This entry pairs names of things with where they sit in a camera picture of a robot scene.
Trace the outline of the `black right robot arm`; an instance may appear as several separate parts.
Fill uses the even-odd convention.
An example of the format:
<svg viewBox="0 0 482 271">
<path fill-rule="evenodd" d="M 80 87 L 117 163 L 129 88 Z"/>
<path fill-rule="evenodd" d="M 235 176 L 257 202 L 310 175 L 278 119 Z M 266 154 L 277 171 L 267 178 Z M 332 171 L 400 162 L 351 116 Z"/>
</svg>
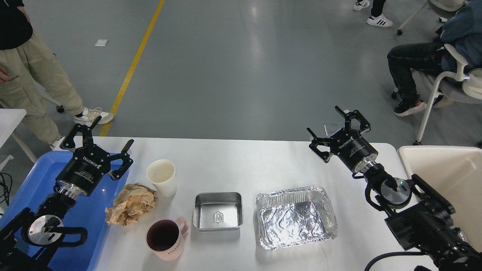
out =
<svg viewBox="0 0 482 271">
<path fill-rule="evenodd" d="M 427 255 L 439 271 L 480 271 L 481 253 L 453 226 L 453 205 L 416 174 L 407 180 L 390 175 L 376 162 L 378 151 L 362 137 L 371 129 L 368 120 L 358 110 L 339 106 L 335 110 L 344 118 L 344 126 L 326 138 L 307 128 L 309 148 L 325 163 L 337 156 L 354 179 L 366 180 L 366 201 L 387 214 L 386 225 L 403 248 L 373 258 L 365 270 L 388 257 Z"/>
</svg>

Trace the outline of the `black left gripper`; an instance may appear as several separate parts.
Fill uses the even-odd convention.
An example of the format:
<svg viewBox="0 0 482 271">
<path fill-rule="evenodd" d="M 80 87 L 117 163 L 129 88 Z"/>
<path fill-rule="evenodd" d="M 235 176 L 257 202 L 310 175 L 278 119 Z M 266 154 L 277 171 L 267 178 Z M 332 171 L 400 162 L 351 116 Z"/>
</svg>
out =
<svg viewBox="0 0 482 271">
<path fill-rule="evenodd" d="M 58 193 L 69 197 L 90 196 L 107 172 L 112 180 L 119 180 L 134 163 L 128 153 L 134 139 L 128 140 L 122 151 L 114 155 L 94 144 L 92 130 L 101 119 L 96 117 L 90 126 L 75 124 L 60 144 L 60 149 L 74 151 L 74 154 L 56 177 Z M 78 133 L 82 135 L 83 146 L 79 149 L 74 141 Z M 110 170 L 110 162 L 116 160 L 122 160 L 121 166 Z"/>
</svg>

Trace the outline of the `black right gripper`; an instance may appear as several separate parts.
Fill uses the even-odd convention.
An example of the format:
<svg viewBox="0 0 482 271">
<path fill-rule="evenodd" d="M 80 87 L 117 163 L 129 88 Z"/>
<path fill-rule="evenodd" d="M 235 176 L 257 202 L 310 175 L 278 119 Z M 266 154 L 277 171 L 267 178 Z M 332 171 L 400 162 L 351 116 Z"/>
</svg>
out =
<svg viewBox="0 0 482 271">
<path fill-rule="evenodd" d="M 378 156 L 378 151 L 360 135 L 370 132 L 371 125 L 358 110 L 344 111 L 339 106 L 335 106 L 335 110 L 344 118 L 344 127 L 326 138 L 317 137 L 307 127 L 312 137 L 309 148 L 325 163 L 335 155 L 352 173 L 364 172 L 365 165 L 373 163 Z M 358 130 L 351 128 L 354 119 L 360 124 Z M 330 150 L 322 151 L 319 146 L 327 146 Z"/>
</svg>

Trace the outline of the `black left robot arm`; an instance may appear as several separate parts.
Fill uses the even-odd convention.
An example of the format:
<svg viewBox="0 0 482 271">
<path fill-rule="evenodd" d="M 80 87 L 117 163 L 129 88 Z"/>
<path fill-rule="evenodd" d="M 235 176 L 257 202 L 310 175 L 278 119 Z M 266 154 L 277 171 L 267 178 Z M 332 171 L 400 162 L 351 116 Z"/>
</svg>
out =
<svg viewBox="0 0 482 271">
<path fill-rule="evenodd" d="M 92 130 L 100 120 L 97 117 L 72 127 L 60 148 L 71 151 L 73 156 L 56 177 L 53 192 L 37 211 L 25 207 L 2 227 L 2 271 L 48 271 L 59 248 L 74 248 L 86 242 L 88 230 L 68 227 L 63 219 L 77 198 L 90 196 L 105 175 L 120 180 L 134 162 L 128 153 L 132 139 L 117 154 L 94 143 Z"/>
</svg>

